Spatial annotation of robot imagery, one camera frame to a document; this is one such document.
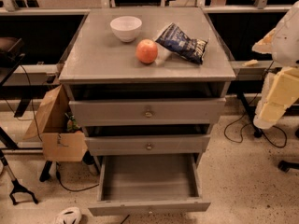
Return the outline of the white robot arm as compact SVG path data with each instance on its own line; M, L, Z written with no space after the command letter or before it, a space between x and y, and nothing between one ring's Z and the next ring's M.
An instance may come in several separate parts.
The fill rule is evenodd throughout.
M283 66L276 74L266 75L262 97L255 109L254 125L269 129L299 99L299 2L252 50L271 54L273 61Z

